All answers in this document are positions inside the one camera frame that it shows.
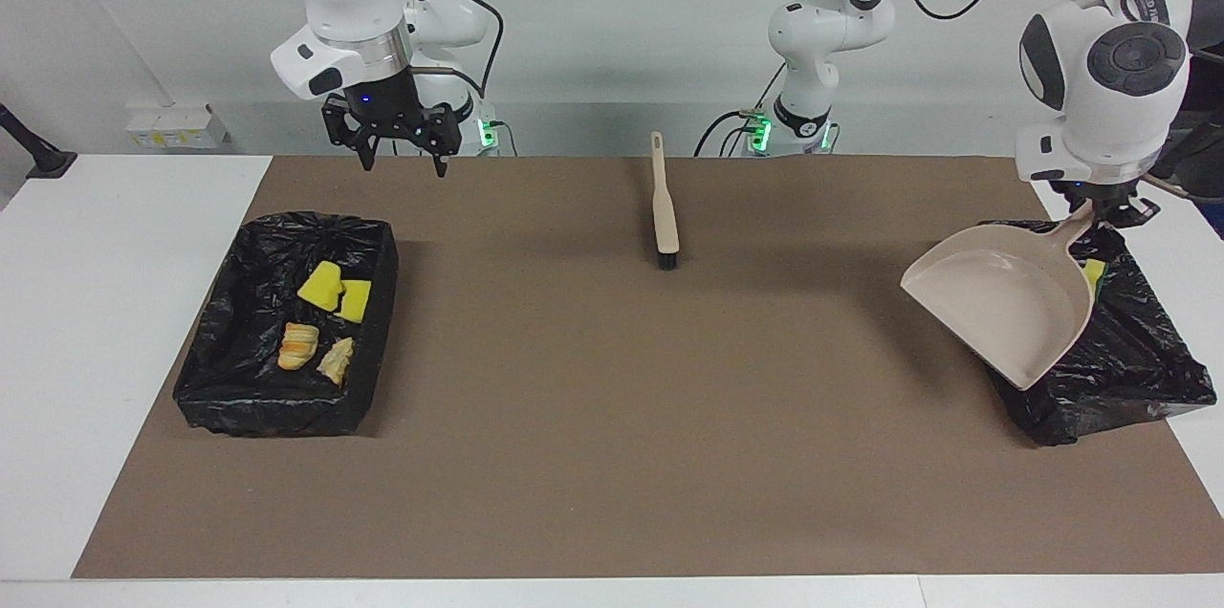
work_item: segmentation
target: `electrical outlet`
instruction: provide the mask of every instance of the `electrical outlet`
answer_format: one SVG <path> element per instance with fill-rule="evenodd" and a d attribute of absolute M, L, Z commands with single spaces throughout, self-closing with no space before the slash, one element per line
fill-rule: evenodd
<path fill-rule="evenodd" d="M 492 125 L 488 124 L 488 120 L 480 121 L 480 143 L 481 152 L 493 150 L 497 147 L 497 128 L 493 128 Z"/>
<path fill-rule="evenodd" d="M 230 141 L 211 106 L 136 111 L 127 135 L 142 149 L 219 149 Z"/>
<path fill-rule="evenodd" d="M 769 155 L 771 133 L 774 133 L 774 121 L 764 113 L 748 119 L 748 149 L 756 155 Z"/>

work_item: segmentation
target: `beige dustpan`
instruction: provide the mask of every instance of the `beige dustpan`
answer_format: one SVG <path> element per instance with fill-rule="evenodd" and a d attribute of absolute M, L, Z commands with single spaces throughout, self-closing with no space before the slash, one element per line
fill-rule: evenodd
<path fill-rule="evenodd" d="M 1093 291 L 1067 253 L 1092 206 L 1050 234 L 977 225 L 940 242 L 901 287 L 1020 390 L 1028 390 L 1088 325 Z"/>

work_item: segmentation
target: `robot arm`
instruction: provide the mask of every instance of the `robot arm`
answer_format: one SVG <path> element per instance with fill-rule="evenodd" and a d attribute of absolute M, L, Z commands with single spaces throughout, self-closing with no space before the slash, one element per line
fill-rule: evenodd
<path fill-rule="evenodd" d="M 1187 38 L 1193 49 L 1220 42 L 1222 10 L 1217 0 L 1071 0 L 1036 16 L 1021 67 L 1033 94 L 1060 115 L 1020 133 L 1022 177 L 1125 202 L 1180 108 Z M 829 56 L 883 42 L 894 20 L 889 0 L 804 0 L 776 12 L 770 40 L 787 60 L 787 81 L 772 115 L 792 142 L 803 147 L 827 119 L 837 86 Z"/>
<path fill-rule="evenodd" d="M 382 138 L 403 138 L 433 155 L 444 176 L 446 159 L 463 146 L 460 124 L 479 121 L 480 104 L 459 77 L 430 77 L 427 89 L 419 89 L 414 54 L 480 42 L 486 21 L 457 0 L 305 1 L 307 24 L 272 54 L 280 80 L 299 98 L 326 98 L 332 143 L 357 152 L 367 171 Z M 419 24 L 425 37 L 417 37 Z M 455 69 L 444 51 L 425 62 Z M 422 98 L 433 106 L 424 106 Z"/>

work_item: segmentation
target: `green indicator light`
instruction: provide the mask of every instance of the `green indicator light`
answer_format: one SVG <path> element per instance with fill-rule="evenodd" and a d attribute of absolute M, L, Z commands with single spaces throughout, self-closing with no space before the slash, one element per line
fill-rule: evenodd
<path fill-rule="evenodd" d="M 487 147 L 493 147 L 494 143 L 497 143 L 497 133 L 493 132 L 493 128 L 491 128 L 485 120 L 480 121 L 480 132 L 483 135 L 483 137 L 481 137 L 481 143 L 483 143 L 486 149 Z"/>
<path fill-rule="evenodd" d="M 820 139 L 821 154 L 832 154 L 834 148 L 837 147 L 837 139 L 840 137 L 841 137 L 841 126 L 838 124 L 826 125 L 825 135 Z"/>
<path fill-rule="evenodd" d="M 755 127 L 753 127 L 752 147 L 756 154 L 765 154 L 769 149 L 770 133 L 774 132 L 774 121 L 766 119 L 766 116 L 755 116 L 753 119 Z"/>

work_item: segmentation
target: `bread piece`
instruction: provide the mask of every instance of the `bread piece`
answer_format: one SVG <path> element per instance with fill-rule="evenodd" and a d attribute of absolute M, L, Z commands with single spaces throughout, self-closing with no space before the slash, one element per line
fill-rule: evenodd
<path fill-rule="evenodd" d="M 353 339 L 346 338 L 338 341 L 319 361 L 318 372 L 337 387 L 344 387 L 344 374 L 349 371 L 349 361 L 353 360 Z"/>
<path fill-rule="evenodd" d="M 286 372 L 296 372 L 306 366 L 318 350 L 318 329 L 315 325 L 285 324 L 285 339 L 280 341 L 277 366 Z"/>

